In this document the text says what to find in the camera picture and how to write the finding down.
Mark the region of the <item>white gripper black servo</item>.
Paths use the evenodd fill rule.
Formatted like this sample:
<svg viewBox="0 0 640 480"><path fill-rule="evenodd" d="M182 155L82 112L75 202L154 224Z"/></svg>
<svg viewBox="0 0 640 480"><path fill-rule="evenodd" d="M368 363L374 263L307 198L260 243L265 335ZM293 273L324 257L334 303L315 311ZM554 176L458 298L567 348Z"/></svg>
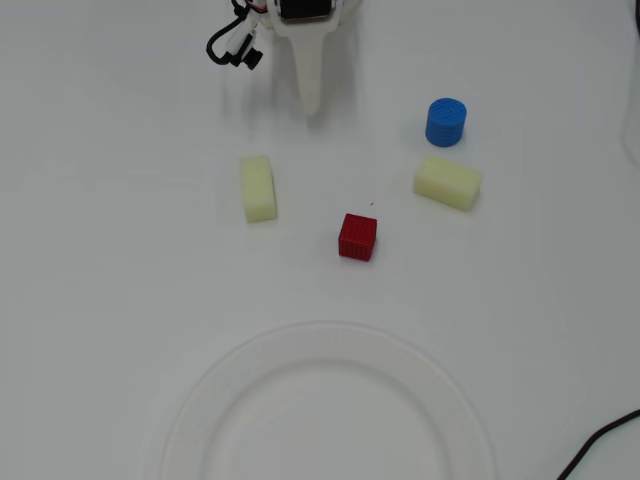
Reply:
<svg viewBox="0 0 640 480"><path fill-rule="evenodd" d="M352 14L359 0L274 1L274 30L292 46L301 106L306 116L316 114L322 96L322 58L325 37L338 20Z"/></svg>

